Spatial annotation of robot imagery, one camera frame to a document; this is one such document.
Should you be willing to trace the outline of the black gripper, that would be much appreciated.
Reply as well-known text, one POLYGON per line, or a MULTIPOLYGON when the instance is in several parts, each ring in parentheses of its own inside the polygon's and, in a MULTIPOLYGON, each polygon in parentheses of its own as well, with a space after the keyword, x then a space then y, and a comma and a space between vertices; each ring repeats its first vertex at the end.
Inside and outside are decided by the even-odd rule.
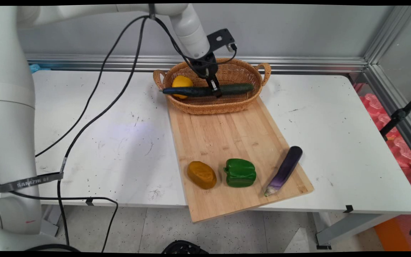
POLYGON ((220 83, 215 77, 218 71, 217 60, 214 53, 208 53, 204 57, 197 60, 191 60, 192 70, 199 78, 205 79, 208 87, 212 90, 212 94, 216 98, 222 97, 220 83))

